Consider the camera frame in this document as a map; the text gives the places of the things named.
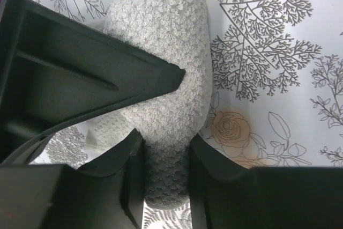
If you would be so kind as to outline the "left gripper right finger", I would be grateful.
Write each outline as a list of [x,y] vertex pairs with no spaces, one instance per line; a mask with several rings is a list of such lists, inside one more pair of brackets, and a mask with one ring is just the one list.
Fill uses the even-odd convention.
[[342,228],[342,169],[246,169],[196,136],[189,148],[195,229]]

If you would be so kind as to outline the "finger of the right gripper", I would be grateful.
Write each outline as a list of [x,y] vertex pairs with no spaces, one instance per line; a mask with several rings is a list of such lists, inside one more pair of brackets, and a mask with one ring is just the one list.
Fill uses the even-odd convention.
[[1,0],[1,163],[34,160],[74,124],[176,90],[179,71],[32,0]]

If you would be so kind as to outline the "grey towel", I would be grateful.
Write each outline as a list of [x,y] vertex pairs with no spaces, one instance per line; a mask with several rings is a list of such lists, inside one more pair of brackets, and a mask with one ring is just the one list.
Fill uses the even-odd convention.
[[137,129],[145,140],[145,202],[173,209],[188,200],[189,145],[205,123],[212,94],[206,0],[119,0],[93,27],[153,54],[164,69],[156,85],[176,90],[91,120],[97,150]]

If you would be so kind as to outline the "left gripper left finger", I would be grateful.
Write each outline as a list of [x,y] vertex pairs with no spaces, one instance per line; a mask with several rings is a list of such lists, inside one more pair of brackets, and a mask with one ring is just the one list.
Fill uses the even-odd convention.
[[1,228],[141,228],[144,141],[133,130],[78,169],[1,166]]

